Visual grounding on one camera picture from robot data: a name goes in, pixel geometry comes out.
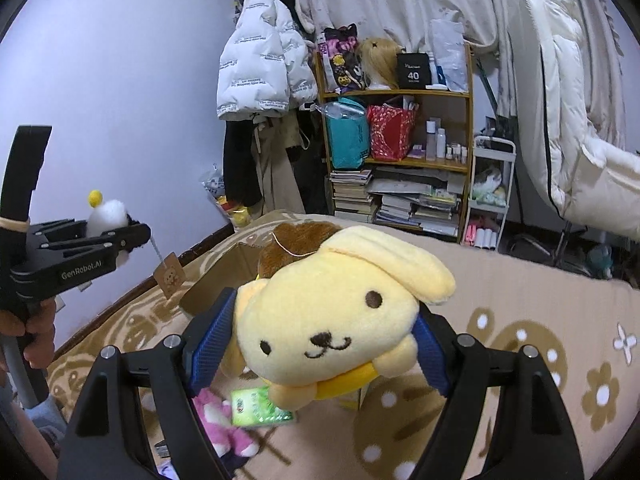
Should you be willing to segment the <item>person's left hand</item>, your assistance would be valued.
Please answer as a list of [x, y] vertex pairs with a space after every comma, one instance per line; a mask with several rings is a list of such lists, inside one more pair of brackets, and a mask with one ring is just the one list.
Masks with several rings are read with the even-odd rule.
[[3, 336], [32, 337], [23, 356], [35, 370], [44, 370], [53, 361], [55, 312], [56, 303], [53, 298], [41, 301], [38, 311], [26, 323], [9, 311], [1, 311], [0, 330]]

